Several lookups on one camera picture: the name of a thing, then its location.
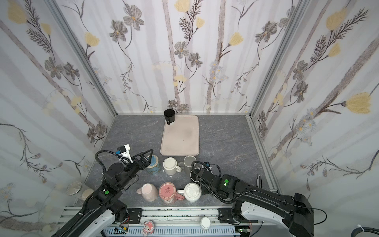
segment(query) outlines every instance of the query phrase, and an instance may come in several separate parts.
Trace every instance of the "pink figurine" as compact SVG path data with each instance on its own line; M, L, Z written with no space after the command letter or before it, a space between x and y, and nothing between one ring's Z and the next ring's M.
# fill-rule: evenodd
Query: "pink figurine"
M146 221L145 228L142 229L143 236L147 236L147 234L151 234L154 231L154 223L153 221Z

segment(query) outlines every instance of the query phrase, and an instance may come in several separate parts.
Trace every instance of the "gray marble surface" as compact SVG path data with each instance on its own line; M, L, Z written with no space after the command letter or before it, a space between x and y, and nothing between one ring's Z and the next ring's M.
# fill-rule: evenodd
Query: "gray marble surface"
M263 173L257 150L243 115L199 115L200 153L196 156L199 161L210 161L218 164L223 174L236 176L245 182L255 185L257 175L263 179L263 188L268 189L267 181ZM129 144L130 155L147 151L152 148L163 168L163 161L169 156L160 154L160 147L164 128L163 115L118 115L109 134L103 144L102 150L116 151L117 147ZM105 167L118 160L111 154L99 155ZM174 156L181 162L184 156ZM101 184L102 169L95 163L86 185L96 189ZM153 202L145 201L136 190L146 183L155 185L157 189L165 182L172 182L176 188L183 189L190 182L190 178L184 173L176 173L172 177L165 172L152 176L145 170L139 171L139 180L128 191L125 191L120 200L127 206L156 207L165 206L158 197ZM202 195L197 202L179 201L171 206L225 206L211 195Z

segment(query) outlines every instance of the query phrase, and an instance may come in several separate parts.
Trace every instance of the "blue patterned mug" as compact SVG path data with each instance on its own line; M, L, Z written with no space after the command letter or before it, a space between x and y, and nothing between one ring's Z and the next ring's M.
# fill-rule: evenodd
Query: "blue patterned mug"
M158 157L156 155L151 157L150 166L146 167L146 170L151 175L157 175L161 172L161 165L159 164Z

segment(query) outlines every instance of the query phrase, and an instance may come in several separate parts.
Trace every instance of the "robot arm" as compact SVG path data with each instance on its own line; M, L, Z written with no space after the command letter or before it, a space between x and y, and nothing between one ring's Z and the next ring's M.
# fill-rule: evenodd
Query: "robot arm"
M150 153L149 159L145 158L147 153ZM124 222L128 217L126 205L118 199L137 172L150 165L152 155L153 149L150 149L131 157L133 162L124 160L125 166L120 162L112 164L104 173L101 186L88 196L80 212L52 237L96 236L107 225Z
M213 175L205 168L197 174L197 177L200 183L208 186L207 189L220 201L227 204L234 203L232 215L236 221L251 220L249 214L255 209L252 207L257 205L257 211L261 208L275 214L267 218L279 220L282 218L282 223L291 234L313 237L314 210L303 195L299 193L295 193L294 196L280 195L250 185L228 174L224 174L222 177Z

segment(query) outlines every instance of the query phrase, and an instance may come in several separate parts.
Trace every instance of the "floral wallpaper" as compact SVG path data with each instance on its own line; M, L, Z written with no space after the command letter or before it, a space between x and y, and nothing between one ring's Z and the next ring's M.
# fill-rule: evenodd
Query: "floral wallpaper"
M379 220L378 11L377 1L312 0L253 117L282 192L327 212L315 236Z
M57 2L118 113L249 113L297 4Z
M43 1L0 6L0 235L51 236L113 115Z

